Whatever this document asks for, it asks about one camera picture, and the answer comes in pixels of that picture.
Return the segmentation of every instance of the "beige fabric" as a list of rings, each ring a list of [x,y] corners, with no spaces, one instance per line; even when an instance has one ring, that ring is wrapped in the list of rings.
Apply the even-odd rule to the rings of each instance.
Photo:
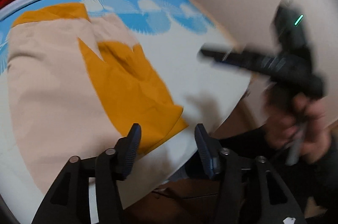
[[[20,24],[11,29],[8,88],[13,131],[38,188],[46,193],[73,155],[97,156],[121,137],[109,121],[79,50],[78,37],[97,55],[96,39],[125,38],[112,22],[86,19]],[[131,44],[136,40],[125,39]]]
[[[114,40],[132,48],[138,40],[115,14],[91,19],[93,32],[97,42]]]

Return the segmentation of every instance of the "green light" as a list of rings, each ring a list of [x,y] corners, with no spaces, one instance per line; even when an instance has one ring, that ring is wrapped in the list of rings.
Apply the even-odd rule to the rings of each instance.
[[[300,23],[300,21],[303,19],[303,17],[304,17],[303,14],[299,16],[298,20],[295,22],[295,26],[297,26]]]

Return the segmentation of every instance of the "sleeve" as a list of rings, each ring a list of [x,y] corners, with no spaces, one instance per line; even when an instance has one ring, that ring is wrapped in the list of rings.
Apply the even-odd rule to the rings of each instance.
[[[311,166],[318,184],[314,194],[317,204],[337,213],[338,149],[337,140],[334,137],[332,137],[332,144],[328,152]]]
[[[222,147],[233,150],[239,156],[252,159],[257,156],[264,156],[269,159],[276,153],[276,150],[271,148],[265,141],[263,127],[234,137],[221,139],[220,143]]]

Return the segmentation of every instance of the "dark clothing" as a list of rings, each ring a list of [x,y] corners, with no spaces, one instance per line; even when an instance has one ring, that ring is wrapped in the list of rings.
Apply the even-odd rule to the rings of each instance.
[[[256,158],[264,156],[270,159],[276,150],[270,148],[265,141],[265,131],[258,128],[244,134],[220,140],[222,147],[229,148],[239,156]],[[338,151],[336,141],[332,140],[332,145],[325,156],[315,164],[309,165],[302,159],[293,165],[286,166],[285,160],[287,150],[281,154],[274,162],[274,168],[282,177],[286,185],[291,190],[301,210],[304,212],[309,197],[313,196],[318,205],[328,209],[324,217],[315,222],[308,223],[338,223]],[[207,178],[203,172],[203,167],[198,153],[185,164],[187,175],[191,178]]]

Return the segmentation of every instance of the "black tool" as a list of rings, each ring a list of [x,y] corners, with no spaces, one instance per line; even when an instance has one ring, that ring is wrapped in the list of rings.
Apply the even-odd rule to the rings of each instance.
[[[32,224],[91,224],[89,178],[96,180],[96,203],[100,224],[124,223],[116,180],[130,174],[141,140],[141,127],[134,124],[128,136],[97,157],[81,160],[72,156],[45,195]]]
[[[245,49],[241,53],[232,51],[216,51],[203,46],[200,54],[211,57],[216,62],[241,67],[270,77],[274,86],[270,90],[270,103],[284,111],[297,116],[297,124],[304,128],[306,116],[295,113],[292,99],[304,93],[311,99],[324,96],[324,81],[321,76],[313,73],[311,48],[306,41],[302,26],[304,16],[296,9],[283,5],[278,7],[273,26],[281,45],[277,55],[267,55]],[[298,162],[302,137],[295,141],[287,160],[288,165]]]
[[[223,148],[203,124],[196,126],[195,140],[204,172],[211,180],[221,180],[212,224],[282,224],[288,219],[306,223],[295,198],[266,158],[252,160]],[[245,196],[242,182],[247,183]]]

